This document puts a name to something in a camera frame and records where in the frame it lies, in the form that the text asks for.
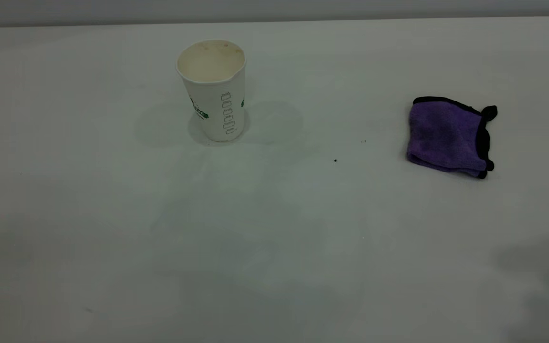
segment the black trim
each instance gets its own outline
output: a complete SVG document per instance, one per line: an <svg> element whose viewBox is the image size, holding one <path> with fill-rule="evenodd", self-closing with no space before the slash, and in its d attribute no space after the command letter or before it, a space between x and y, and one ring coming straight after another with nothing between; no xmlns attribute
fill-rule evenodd
<svg viewBox="0 0 549 343"><path fill-rule="evenodd" d="M484 107L481 113L473 107L439 96L422 96L414 99L412 104L420 104L421 102L448 102L449 104L453 104L462 110L474 113L475 115L479 115L481 117L480 124L478 125L478 131L476 132L476 154L478 154L480 159L486 162L486 170L482 170L478 177L480 179L486 178L487 172L495 169L495 164L488 158L488 151L490 150L490 134L488 134L488 131L486 130L486 123L493 120L497 116L497 106Z"/></svg>

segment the purple towel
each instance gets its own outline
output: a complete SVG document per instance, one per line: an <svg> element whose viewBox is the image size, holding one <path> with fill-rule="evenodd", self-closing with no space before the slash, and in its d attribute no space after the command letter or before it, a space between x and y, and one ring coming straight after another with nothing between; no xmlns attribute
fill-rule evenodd
<svg viewBox="0 0 549 343"><path fill-rule="evenodd" d="M486 171L495 167L488 159L490 135L486 123L496 115L496 106L488 106L480 113L447 98L416 98L410 111L406 156L410 162L425 167L484 179Z"/></svg>

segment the white table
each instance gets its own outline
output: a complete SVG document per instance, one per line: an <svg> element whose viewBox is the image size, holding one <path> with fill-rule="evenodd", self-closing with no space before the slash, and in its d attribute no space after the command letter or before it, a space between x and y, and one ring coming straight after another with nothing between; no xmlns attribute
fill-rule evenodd
<svg viewBox="0 0 549 343"><path fill-rule="evenodd" d="M249 59L231 144L174 71L213 37ZM405 160L425 95L498 106L486 180ZM0 29L1 343L523 339L549 342L549 18Z"/></svg>

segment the white wall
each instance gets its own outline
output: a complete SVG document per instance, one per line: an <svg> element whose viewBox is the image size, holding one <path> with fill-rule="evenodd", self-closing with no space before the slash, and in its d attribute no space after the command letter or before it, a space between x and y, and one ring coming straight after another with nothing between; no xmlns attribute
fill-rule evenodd
<svg viewBox="0 0 549 343"><path fill-rule="evenodd" d="M0 0L0 25L549 15L549 0Z"/></svg>

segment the paper cup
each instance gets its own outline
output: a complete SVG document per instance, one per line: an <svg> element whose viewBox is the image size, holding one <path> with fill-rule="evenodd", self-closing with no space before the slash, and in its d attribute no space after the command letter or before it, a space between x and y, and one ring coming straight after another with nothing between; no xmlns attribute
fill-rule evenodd
<svg viewBox="0 0 549 343"><path fill-rule="evenodd" d="M226 40L199 41L177 58L177 72L213 141L231 141L243 132L245 65L243 50Z"/></svg>

